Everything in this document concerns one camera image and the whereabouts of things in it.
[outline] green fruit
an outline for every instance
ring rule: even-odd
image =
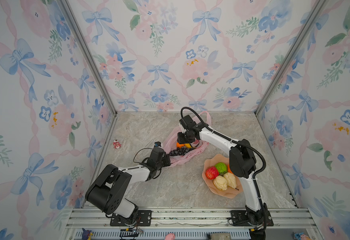
[[[218,162],[215,165],[216,169],[218,170],[219,174],[225,174],[227,172],[227,165],[223,162]]]

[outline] peach-colored bowl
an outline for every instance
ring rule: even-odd
[[[211,192],[213,192],[217,195],[221,195],[223,197],[234,198],[236,195],[243,192],[242,185],[240,184],[239,178],[237,176],[235,176],[237,189],[233,189],[230,186],[228,186],[228,189],[225,191],[221,191],[221,190],[217,189],[216,186],[214,185],[213,180],[208,179],[206,176],[206,170],[212,166],[215,166],[215,164],[217,164],[218,162],[223,162],[226,165],[228,165],[230,163],[230,159],[224,157],[221,154],[216,154],[212,159],[207,159],[204,162],[204,170],[203,170],[203,173],[201,174],[201,176],[203,177],[203,180],[206,182],[206,185],[211,190]]]

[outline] bunch of grapes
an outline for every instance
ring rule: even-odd
[[[184,156],[187,152],[194,150],[194,148],[177,147],[175,150],[170,151],[170,156]]]

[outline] robotic arm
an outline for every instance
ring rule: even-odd
[[[189,115],[183,117],[183,109],[189,109],[199,118],[197,124]],[[178,142],[181,144],[192,143],[196,139],[209,142],[220,148],[230,157],[230,169],[239,177],[246,198],[247,222],[254,226],[254,231],[265,230],[267,206],[262,203],[259,188],[255,176],[265,168],[263,156],[250,143],[243,139],[231,139],[209,127],[193,109],[184,107],[181,110],[182,119],[178,133]],[[155,143],[151,155],[145,158],[136,167],[118,168],[112,164],[107,165],[94,183],[86,192],[85,199],[101,209],[109,217],[118,214],[121,221],[126,225],[136,222],[138,206],[124,199],[124,193],[128,185],[155,179],[157,171],[162,167],[170,166],[169,155],[161,148],[160,142]],[[254,152],[259,155],[263,162],[260,170],[255,171],[256,159]]]

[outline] pink plastic bag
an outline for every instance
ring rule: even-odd
[[[203,111],[199,115],[202,115],[203,113],[205,113],[207,115],[207,124],[209,126],[211,126],[212,123],[211,123],[210,114],[207,111]],[[198,119],[197,116],[193,117],[192,120],[194,120],[196,123],[200,122],[200,120]],[[164,151],[166,151],[166,153],[169,153],[170,151],[176,149],[176,143],[178,141],[178,132],[181,132],[181,129],[179,126],[174,128],[172,130],[172,132],[168,135],[166,140],[163,142],[163,149],[164,149]],[[171,161],[170,167],[176,166],[178,164],[182,165],[182,164],[188,162],[193,156],[202,153],[206,149],[207,146],[208,146],[208,142],[200,140],[199,146],[196,149],[187,152],[184,156],[169,157],[169,159]]]

